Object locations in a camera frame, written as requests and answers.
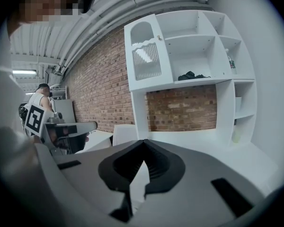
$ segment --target person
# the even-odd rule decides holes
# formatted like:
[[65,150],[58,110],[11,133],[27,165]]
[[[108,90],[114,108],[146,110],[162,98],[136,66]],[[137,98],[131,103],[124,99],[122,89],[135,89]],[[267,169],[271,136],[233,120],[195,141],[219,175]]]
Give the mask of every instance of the person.
[[36,92],[34,92],[27,103],[27,105],[30,104],[37,104],[46,110],[53,112],[53,109],[50,105],[50,88],[46,83],[41,83],[39,85]]
[[[12,76],[11,35],[21,24],[47,21],[49,16],[55,15],[57,12],[61,13],[64,9],[71,9],[73,3],[78,3],[78,0],[14,0],[14,4],[12,0],[10,1],[10,8],[15,5],[15,9],[10,12],[0,29],[0,110],[4,112],[4,117],[0,114],[0,127],[8,127],[23,133],[18,116],[18,106],[23,102],[25,93]],[[41,94],[45,94],[40,98],[41,106],[52,111],[47,99],[49,96],[47,95],[47,87],[43,89],[45,90]],[[2,97],[1,95],[6,94],[7,90],[11,92],[10,97]]]

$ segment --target chair backrest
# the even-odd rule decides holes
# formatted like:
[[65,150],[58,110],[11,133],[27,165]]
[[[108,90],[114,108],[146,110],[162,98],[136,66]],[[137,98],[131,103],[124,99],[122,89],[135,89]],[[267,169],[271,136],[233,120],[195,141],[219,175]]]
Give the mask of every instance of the chair backrest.
[[132,124],[117,124],[114,128],[113,146],[132,140],[138,140],[136,126]]

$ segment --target black object on shelf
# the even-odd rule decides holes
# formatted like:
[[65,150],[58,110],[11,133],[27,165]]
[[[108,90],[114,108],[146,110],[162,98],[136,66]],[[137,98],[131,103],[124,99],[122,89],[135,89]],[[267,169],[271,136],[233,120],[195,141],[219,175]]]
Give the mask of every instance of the black object on shelf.
[[178,77],[178,81],[190,80],[190,79],[198,79],[198,78],[209,78],[209,77],[205,77],[202,74],[195,76],[195,74],[192,71],[189,71],[185,75],[179,76]]

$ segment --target white wall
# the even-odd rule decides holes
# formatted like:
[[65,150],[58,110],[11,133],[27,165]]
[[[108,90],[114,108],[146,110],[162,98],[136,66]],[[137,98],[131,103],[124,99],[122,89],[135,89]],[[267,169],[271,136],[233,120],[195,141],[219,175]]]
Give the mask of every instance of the white wall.
[[284,22],[268,0],[209,0],[228,15],[250,53],[257,80],[257,120],[252,142],[279,166],[284,181]]

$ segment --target fluorescent light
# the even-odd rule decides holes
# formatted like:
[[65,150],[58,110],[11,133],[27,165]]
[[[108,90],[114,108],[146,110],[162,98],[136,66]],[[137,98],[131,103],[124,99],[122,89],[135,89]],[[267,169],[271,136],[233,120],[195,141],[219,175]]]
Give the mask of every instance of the fluorescent light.
[[36,70],[13,70],[13,74],[29,74],[36,75]]

